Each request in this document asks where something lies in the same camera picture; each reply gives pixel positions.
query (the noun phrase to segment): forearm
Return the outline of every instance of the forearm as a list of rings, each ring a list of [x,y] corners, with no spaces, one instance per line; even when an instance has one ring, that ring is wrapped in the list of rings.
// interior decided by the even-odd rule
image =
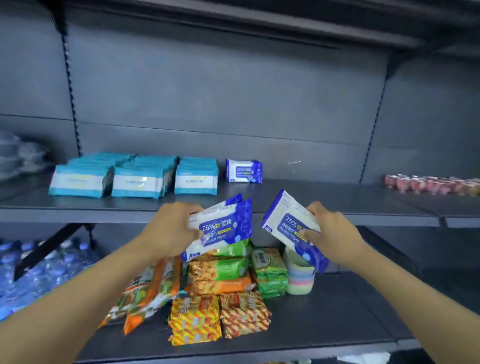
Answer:
[[[153,263],[133,240],[0,324],[0,363],[71,364],[130,281]]]
[[[370,247],[352,268],[391,304],[437,364],[480,362],[480,316]]]

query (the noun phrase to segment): hand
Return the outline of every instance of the hand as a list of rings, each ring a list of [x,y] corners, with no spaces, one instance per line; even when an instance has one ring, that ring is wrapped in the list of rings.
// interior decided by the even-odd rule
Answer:
[[[164,204],[136,239],[155,260],[180,255],[204,235],[201,230],[188,228],[189,215],[202,210],[200,205],[186,202]]]
[[[315,216],[322,233],[303,229],[300,235],[314,243],[331,261],[354,270],[363,252],[370,247],[357,228],[341,212],[330,212],[318,201],[307,210]]]

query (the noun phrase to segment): person's left hand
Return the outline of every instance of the person's left hand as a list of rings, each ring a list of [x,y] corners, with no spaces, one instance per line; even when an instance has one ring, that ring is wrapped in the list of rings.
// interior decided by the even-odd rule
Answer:
[[[163,204],[135,239],[142,249],[152,252],[155,260],[180,255],[203,236],[203,231],[188,228],[190,214],[203,209],[198,204],[186,202]]]

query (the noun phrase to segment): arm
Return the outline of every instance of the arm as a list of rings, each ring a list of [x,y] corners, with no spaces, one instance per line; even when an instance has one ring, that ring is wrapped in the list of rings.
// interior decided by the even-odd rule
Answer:
[[[189,214],[200,210],[180,202],[163,205],[131,242],[1,323],[0,363],[73,363],[135,276],[202,236],[187,229]]]
[[[372,249],[341,213],[329,212],[319,202],[308,210],[322,233],[301,235],[374,286],[437,364],[480,363],[480,316]]]

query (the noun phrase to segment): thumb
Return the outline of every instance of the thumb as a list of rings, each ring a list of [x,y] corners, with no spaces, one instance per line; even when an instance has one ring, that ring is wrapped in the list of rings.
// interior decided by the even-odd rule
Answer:
[[[200,239],[204,235],[204,232],[198,229],[187,229],[185,232],[186,240],[190,241],[191,243],[195,240]]]
[[[315,230],[302,229],[300,230],[299,235],[302,238],[314,243],[316,246],[318,246],[322,242],[322,235]]]

